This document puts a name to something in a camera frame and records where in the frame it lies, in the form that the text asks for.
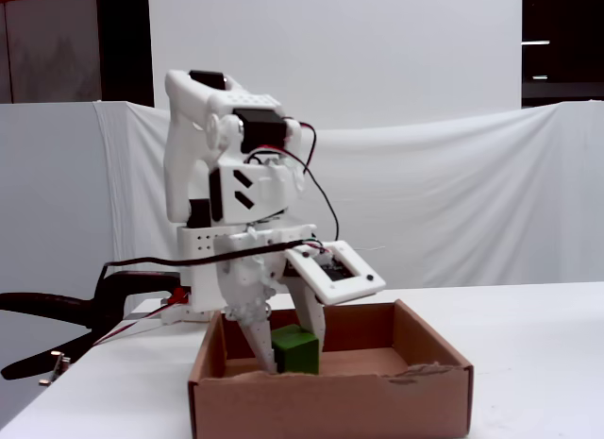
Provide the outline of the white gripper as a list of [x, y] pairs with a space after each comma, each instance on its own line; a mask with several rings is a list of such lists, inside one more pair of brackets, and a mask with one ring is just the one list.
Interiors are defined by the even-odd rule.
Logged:
[[[269, 223], [248, 231], [243, 226], [215, 228], [187, 228], [176, 230], [178, 256], [183, 260], [199, 260], [249, 248], [278, 245], [302, 239], [311, 239], [315, 225], [268, 228]], [[179, 270], [181, 285], [190, 291], [188, 304], [195, 313], [220, 310], [227, 304], [218, 283], [216, 263], [184, 265]], [[319, 341], [319, 352], [325, 344], [326, 319], [324, 305], [302, 278], [288, 278], [288, 290], [294, 302], [302, 329]], [[277, 372], [272, 348], [267, 306], [241, 307], [229, 313], [235, 320], [256, 357], [261, 370]]]

